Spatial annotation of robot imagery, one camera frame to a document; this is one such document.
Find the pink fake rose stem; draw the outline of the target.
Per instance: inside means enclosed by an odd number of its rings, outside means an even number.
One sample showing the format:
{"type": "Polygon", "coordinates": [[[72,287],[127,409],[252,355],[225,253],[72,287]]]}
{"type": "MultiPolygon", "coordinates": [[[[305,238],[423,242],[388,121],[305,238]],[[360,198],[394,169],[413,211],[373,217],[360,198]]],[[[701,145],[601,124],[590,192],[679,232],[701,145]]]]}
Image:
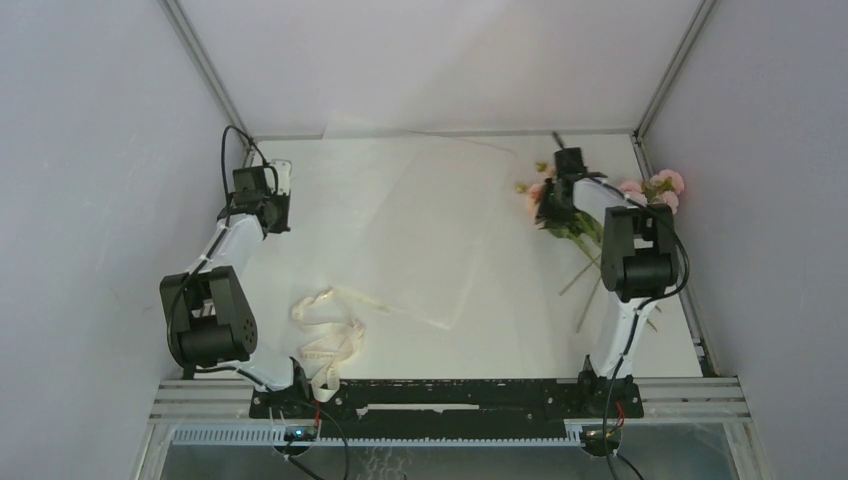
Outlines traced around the pink fake rose stem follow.
{"type": "Polygon", "coordinates": [[[594,283],[594,286],[593,286],[593,288],[592,288],[592,290],[591,290],[591,293],[589,294],[589,297],[588,297],[587,301],[585,302],[585,304],[584,304],[584,306],[583,306],[583,309],[582,309],[582,311],[581,311],[581,313],[580,313],[580,315],[579,315],[579,317],[578,317],[578,321],[577,321],[577,324],[576,324],[576,327],[575,327],[575,333],[576,333],[576,334],[580,334],[580,333],[581,333],[581,330],[582,330],[583,325],[584,325],[584,323],[585,323],[585,321],[586,321],[586,319],[587,319],[587,316],[588,316],[589,311],[590,311],[590,309],[591,309],[591,307],[592,307],[592,304],[593,304],[593,302],[594,302],[594,299],[595,299],[595,297],[597,296],[598,291],[599,291],[599,289],[600,289],[600,285],[601,285],[601,278],[598,278],[598,279],[596,280],[596,282],[594,283]]]}
{"type": "Polygon", "coordinates": [[[567,223],[547,222],[544,226],[545,230],[555,238],[570,241],[585,257],[583,267],[559,291],[558,295],[563,296],[589,270],[601,268],[600,250],[602,248],[603,227],[587,214],[578,214],[567,223]]]}
{"type": "Polygon", "coordinates": [[[535,219],[541,203],[541,196],[546,181],[556,174],[556,167],[550,162],[539,161],[534,164],[535,178],[533,181],[517,181],[513,190],[521,195],[531,218],[535,219]]]}
{"type": "Polygon", "coordinates": [[[670,169],[664,169],[647,180],[627,180],[618,189],[629,198],[641,204],[664,204],[673,214],[679,208],[679,197],[685,190],[685,181],[681,174],[670,169]]]}

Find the translucent white wrapping paper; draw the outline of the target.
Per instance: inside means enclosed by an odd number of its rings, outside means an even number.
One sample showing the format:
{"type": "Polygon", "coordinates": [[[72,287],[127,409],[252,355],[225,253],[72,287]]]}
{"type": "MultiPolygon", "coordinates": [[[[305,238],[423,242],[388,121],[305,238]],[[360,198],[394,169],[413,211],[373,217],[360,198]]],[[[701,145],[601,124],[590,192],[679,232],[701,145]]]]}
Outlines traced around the translucent white wrapping paper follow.
{"type": "Polygon", "coordinates": [[[458,322],[516,153],[336,113],[321,158],[361,222],[331,271],[338,287],[449,330],[458,322]]]}

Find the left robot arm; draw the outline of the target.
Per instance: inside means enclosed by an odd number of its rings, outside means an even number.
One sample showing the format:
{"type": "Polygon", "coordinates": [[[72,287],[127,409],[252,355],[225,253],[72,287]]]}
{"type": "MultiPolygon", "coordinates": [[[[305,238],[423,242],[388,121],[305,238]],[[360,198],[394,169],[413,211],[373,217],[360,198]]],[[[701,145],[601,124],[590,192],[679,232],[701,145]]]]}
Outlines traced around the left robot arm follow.
{"type": "Polygon", "coordinates": [[[164,277],[160,296],[170,354],[190,380],[231,371],[274,392],[274,404],[290,417],[305,414],[313,394],[300,363],[263,342],[239,280],[269,236],[288,231],[288,160],[236,169],[225,206],[205,251],[185,271],[164,277]]]}

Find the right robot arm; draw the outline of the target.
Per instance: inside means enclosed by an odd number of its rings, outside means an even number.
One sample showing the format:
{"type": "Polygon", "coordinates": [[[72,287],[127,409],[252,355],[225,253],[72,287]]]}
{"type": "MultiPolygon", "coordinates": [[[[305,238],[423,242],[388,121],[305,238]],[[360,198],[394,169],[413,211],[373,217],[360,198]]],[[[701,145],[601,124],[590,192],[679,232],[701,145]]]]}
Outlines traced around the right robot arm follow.
{"type": "Polygon", "coordinates": [[[554,172],[538,194],[534,222],[543,230],[580,240],[600,236],[600,280],[608,293],[607,317],[578,376],[579,406],[605,415],[635,392],[635,346],[656,304],[685,284],[688,261],[674,229],[672,209],[651,204],[592,172],[578,147],[558,133],[554,172]]]}

